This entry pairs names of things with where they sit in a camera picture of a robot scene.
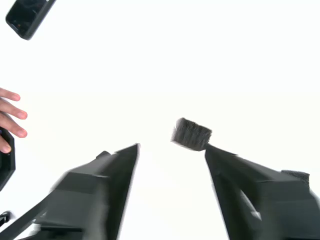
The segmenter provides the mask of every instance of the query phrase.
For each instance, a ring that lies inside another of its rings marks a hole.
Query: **white backdrop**
[[[0,1],[3,19],[13,2]],[[320,4],[210,2],[58,0],[31,41],[0,22],[0,86],[28,113],[1,213],[141,143],[119,239],[227,240],[204,153],[170,142],[180,117],[217,147],[310,173],[320,195]]]

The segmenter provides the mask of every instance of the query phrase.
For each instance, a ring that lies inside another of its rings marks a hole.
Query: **black strap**
[[[18,218],[15,222],[9,225],[5,230],[0,232],[1,240],[14,240],[24,230],[26,230],[32,223],[33,220],[39,215],[43,214],[46,206],[46,202],[51,194],[46,196],[41,202],[31,208],[28,212]]]

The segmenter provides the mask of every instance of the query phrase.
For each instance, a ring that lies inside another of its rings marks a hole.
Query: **hand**
[[[5,90],[0,87],[0,127],[8,130],[19,138],[25,138],[27,136],[27,131],[16,124],[9,115],[24,120],[27,118],[28,114],[25,111],[16,108],[5,99],[10,99],[17,102],[20,100],[20,96],[14,92]],[[0,152],[3,152],[4,154],[8,154],[11,152],[11,147],[1,136]]]

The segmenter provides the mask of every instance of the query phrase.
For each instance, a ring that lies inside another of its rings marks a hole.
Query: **smartphone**
[[[16,0],[6,23],[24,40],[30,40],[56,0]]]

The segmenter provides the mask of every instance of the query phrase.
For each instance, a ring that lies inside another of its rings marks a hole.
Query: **black device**
[[[248,161],[210,145],[211,135],[210,129],[181,118],[172,140],[205,151],[230,240],[320,240],[320,208],[308,173],[279,172]]]
[[[0,152],[0,191],[7,184],[12,174],[16,170],[16,158],[15,158],[15,139],[14,137],[3,127],[0,127],[0,136],[10,145],[11,152]]]
[[[39,229],[25,240],[116,240],[138,152],[138,144],[114,154],[103,151],[69,170],[44,200],[0,232],[0,239],[14,240],[35,223]]]
[[[6,23],[22,38],[30,40],[56,0],[16,0]]]

